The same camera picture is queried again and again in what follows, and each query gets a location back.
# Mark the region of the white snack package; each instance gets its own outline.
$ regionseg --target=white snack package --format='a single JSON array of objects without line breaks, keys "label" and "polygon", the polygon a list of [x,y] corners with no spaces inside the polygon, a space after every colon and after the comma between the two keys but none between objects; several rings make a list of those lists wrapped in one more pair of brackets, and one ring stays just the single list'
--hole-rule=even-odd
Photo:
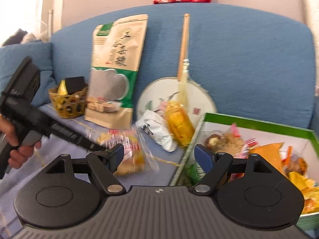
[{"label": "white snack package", "polygon": [[143,129],[165,151],[172,152],[176,149],[177,143],[168,131],[165,120],[157,113],[146,110],[135,125]]}]

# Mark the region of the clear plastic bag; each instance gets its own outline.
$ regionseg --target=clear plastic bag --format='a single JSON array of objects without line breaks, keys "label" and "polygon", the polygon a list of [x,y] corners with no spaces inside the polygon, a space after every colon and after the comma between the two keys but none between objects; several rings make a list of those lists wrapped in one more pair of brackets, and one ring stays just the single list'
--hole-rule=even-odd
[{"label": "clear plastic bag", "polygon": [[141,131],[132,126],[129,130],[109,129],[97,132],[87,129],[89,139],[97,141],[107,149],[120,143],[124,146],[124,158],[115,175],[128,175],[145,170],[158,171],[159,166],[149,150]]}]

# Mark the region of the sofa cushion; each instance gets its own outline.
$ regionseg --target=sofa cushion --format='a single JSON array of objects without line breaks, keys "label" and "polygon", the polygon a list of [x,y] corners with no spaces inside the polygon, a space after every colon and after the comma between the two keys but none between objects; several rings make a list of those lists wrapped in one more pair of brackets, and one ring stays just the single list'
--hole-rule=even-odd
[{"label": "sofa cushion", "polygon": [[35,107],[50,102],[48,90],[56,83],[53,79],[51,43],[27,43],[8,45],[0,48],[0,92],[2,92],[22,60],[30,56],[40,69],[41,85],[32,104]]},{"label": "sofa cushion", "polygon": [[222,4],[177,3],[125,9],[52,36],[57,81],[89,77],[99,24],[148,14],[134,104],[152,81],[176,76],[183,14],[190,13],[190,76],[219,113],[306,128],[314,105],[315,56],[306,25],[276,14]]}]

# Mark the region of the hand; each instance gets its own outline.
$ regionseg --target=hand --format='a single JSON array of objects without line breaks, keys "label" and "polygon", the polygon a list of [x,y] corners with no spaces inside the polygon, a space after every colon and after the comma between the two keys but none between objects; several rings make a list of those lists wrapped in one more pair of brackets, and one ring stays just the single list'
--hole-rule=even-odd
[{"label": "hand", "polygon": [[[16,147],[19,145],[18,138],[15,134],[14,125],[0,115],[0,131],[6,134],[6,139],[10,145]],[[34,145],[37,149],[41,147],[41,142]],[[32,155],[34,147],[21,146],[18,150],[10,152],[8,163],[11,167],[19,169]]]}]

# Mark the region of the woven basket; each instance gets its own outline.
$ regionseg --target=woven basket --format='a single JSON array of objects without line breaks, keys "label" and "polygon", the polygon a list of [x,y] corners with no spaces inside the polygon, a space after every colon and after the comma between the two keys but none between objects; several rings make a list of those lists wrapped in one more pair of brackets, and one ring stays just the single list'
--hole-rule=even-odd
[{"label": "woven basket", "polygon": [[49,89],[49,97],[61,118],[76,118],[84,114],[87,104],[87,87],[72,95],[60,95],[57,94],[57,90],[58,87]]}]

